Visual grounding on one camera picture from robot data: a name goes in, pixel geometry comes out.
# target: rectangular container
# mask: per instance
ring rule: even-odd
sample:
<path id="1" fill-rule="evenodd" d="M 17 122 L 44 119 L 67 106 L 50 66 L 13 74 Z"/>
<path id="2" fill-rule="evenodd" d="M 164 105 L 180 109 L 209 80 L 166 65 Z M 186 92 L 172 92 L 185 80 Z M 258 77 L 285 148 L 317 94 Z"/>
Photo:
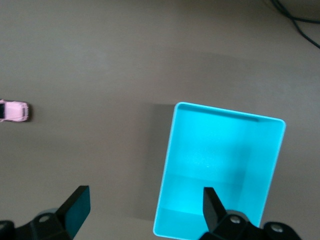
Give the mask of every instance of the rectangular container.
<path id="1" fill-rule="evenodd" d="M 175 106 L 153 232 L 198 240 L 208 231 L 203 188 L 227 210 L 260 225 L 286 124 L 283 120 L 180 102 Z"/>

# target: gray surface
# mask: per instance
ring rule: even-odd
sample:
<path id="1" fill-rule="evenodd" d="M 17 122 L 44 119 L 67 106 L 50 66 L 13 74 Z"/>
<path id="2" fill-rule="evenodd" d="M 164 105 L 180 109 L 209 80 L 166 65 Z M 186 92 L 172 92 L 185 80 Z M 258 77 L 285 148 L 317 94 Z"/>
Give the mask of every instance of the gray surface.
<path id="1" fill-rule="evenodd" d="M 319 1 L 283 2 L 319 16 Z M 286 121 L 262 222 L 319 238 L 320 50 L 268 1 L 3 0 L 0 33 L 0 96 L 34 110 L 0 124 L 0 219 L 22 225 L 88 184 L 75 239 L 159 239 L 172 106 L 185 101 Z"/>

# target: screw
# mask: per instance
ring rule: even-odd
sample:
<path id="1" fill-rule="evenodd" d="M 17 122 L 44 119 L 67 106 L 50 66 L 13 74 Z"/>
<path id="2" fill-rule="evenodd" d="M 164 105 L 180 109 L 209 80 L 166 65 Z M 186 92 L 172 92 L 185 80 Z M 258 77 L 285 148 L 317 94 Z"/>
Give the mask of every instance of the screw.
<path id="1" fill-rule="evenodd" d="M 234 224 L 239 224 L 241 223 L 241 220 L 238 216 L 231 216 L 230 217 L 231 222 L 233 222 Z"/>
<path id="2" fill-rule="evenodd" d="M 272 224 L 271 228 L 273 231 L 275 231 L 277 233 L 282 233 L 284 231 L 284 229 L 278 224 Z"/>
<path id="3" fill-rule="evenodd" d="M 47 221 L 49 218 L 50 218 L 49 215 L 44 215 L 44 216 L 40 217 L 39 223 L 43 223 L 43 222 Z"/>

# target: wire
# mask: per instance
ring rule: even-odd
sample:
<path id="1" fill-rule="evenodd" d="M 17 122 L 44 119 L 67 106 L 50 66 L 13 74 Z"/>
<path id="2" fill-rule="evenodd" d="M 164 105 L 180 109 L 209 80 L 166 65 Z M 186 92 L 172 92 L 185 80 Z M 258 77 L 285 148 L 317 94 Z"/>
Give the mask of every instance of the wire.
<path id="1" fill-rule="evenodd" d="M 273 6 L 284 16 L 289 18 L 297 31 L 300 33 L 301 36 L 303 36 L 305 39 L 307 39 L 310 43 L 315 45 L 318 49 L 320 49 L 320 44 L 313 41 L 310 37 L 308 37 L 299 27 L 297 24 L 297 21 L 304 22 L 304 23 L 310 23 L 310 24 L 320 24 L 320 20 L 314 20 L 314 19 L 306 19 L 301 17 L 292 16 L 291 13 L 287 10 L 287 8 L 279 1 L 279 0 L 271 0 Z"/>

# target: toy car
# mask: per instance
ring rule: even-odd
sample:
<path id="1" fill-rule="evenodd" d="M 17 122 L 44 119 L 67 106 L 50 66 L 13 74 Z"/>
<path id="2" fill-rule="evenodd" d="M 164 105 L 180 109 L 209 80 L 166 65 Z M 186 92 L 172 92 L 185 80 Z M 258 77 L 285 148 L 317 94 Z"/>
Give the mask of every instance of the toy car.
<path id="1" fill-rule="evenodd" d="M 29 105 L 23 101 L 0 99 L 0 122 L 24 122 L 29 118 Z"/>

